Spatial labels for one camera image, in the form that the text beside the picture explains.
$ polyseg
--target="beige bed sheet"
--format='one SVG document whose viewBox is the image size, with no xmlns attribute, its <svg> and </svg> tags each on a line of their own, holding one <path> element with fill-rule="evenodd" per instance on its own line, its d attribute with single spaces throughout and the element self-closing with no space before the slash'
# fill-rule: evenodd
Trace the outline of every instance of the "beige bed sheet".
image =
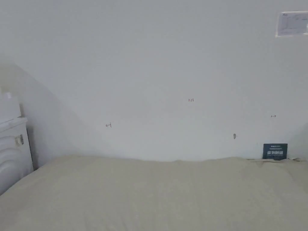
<svg viewBox="0 0 308 231">
<path fill-rule="evenodd" d="M 0 230 L 308 230 L 308 164 L 62 157 L 0 196 Z"/>
</svg>

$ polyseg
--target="white box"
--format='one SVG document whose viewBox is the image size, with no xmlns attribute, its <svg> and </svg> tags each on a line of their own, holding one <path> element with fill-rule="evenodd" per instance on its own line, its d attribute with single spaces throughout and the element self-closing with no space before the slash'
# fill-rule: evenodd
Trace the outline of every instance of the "white box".
<svg viewBox="0 0 308 231">
<path fill-rule="evenodd" d="M 21 116 L 17 97 L 0 99 L 0 124 Z"/>
</svg>

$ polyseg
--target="white wall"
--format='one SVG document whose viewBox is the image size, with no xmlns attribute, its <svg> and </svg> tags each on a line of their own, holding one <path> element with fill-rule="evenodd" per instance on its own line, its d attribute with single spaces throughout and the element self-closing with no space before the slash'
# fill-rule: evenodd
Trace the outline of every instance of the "white wall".
<svg viewBox="0 0 308 231">
<path fill-rule="evenodd" d="M 305 156 L 308 37 L 274 37 L 286 10 L 308 2 L 2 1 L 0 52 L 14 63 L 9 72 L 41 89 L 16 90 L 33 108 L 26 116 L 39 118 L 42 136 L 83 137 L 48 144 L 39 165 L 93 146 L 102 155 L 203 160 L 260 158 L 263 143 L 286 142 L 291 156 Z M 7 72 L 0 84 L 17 89 Z M 55 106 L 46 117 L 34 97 L 67 112 Z"/>
</svg>

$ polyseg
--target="dark blue card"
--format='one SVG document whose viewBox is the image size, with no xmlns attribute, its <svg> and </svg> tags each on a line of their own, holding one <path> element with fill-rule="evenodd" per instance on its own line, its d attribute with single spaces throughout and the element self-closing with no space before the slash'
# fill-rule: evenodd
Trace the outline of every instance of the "dark blue card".
<svg viewBox="0 0 308 231">
<path fill-rule="evenodd" d="M 287 158 L 288 144 L 264 144 L 263 159 L 283 160 Z"/>
</svg>

